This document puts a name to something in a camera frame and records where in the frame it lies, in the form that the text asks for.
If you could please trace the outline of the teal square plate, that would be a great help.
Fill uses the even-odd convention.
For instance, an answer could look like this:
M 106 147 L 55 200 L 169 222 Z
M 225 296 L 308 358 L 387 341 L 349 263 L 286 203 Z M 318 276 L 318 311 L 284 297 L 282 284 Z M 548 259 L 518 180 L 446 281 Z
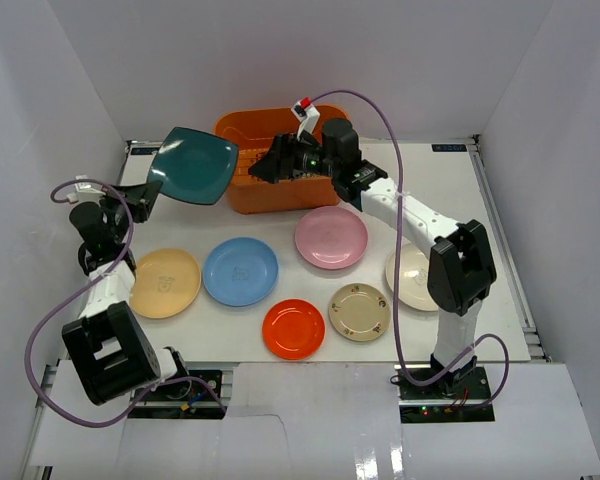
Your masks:
M 159 192 L 171 199 L 214 205 L 228 189 L 238 159 L 235 143 L 208 132 L 174 127 L 154 155 L 147 182 L 160 182 Z

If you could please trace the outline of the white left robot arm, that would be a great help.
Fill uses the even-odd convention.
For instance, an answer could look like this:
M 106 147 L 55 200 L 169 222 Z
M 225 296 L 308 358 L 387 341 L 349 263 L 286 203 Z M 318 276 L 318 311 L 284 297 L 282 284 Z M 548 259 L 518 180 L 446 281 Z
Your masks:
M 191 374 L 174 348 L 154 348 L 130 308 L 136 263 L 125 241 L 129 228 L 148 220 L 162 183 L 152 181 L 101 190 L 77 201 L 69 214 L 82 244 L 78 263 L 97 282 L 78 319 L 62 328 L 62 339 L 92 403 L 101 405 L 142 387 L 157 385 L 179 399 Z

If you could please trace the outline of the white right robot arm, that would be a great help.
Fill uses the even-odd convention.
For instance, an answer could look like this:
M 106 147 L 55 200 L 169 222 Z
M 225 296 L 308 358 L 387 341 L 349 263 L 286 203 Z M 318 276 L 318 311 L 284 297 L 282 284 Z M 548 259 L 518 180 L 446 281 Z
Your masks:
M 404 370 L 401 376 L 418 387 L 432 384 L 446 399 L 464 391 L 477 362 L 477 317 L 497 278 L 484 225 L 461 223 L 403 193 L 386 171 L 364 159 L 357 132 L 343 118 L 326 121 L 319 138 L 307 132 L 275 136 L 249 173 L 271 184 L 305 174 L 327 177 L 341 200 L 394 228 L 399 241 L 425 255 L 427 290 L 439 309 L 432 374 L 418 380 Z

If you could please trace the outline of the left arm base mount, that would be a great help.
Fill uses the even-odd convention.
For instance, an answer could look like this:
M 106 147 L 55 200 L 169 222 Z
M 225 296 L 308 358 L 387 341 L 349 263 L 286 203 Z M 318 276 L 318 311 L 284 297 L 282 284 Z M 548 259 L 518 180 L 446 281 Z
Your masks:
M 206 382 L 224 405 L 228 403 L 221 369 L 190 369 L 189 376 Z M 153 420 L 221 420 L 225 412 L 209 391 L 198 382 L 163 386 L 147 394 L 129 413 L 132 419 Z

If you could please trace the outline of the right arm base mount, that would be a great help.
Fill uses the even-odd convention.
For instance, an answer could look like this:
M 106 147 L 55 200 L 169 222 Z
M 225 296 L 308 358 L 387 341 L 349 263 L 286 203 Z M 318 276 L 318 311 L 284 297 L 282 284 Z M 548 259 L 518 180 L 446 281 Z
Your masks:
M 495 421 L 491 405 L 478 405 L 491 396 L 483 367 L 475 367 L 460 383 L 447 389 L 441 384 L 418 387 L 401 372 L 390 378 L 397 387 L 400 420 L 409 424 L 491 423 Z

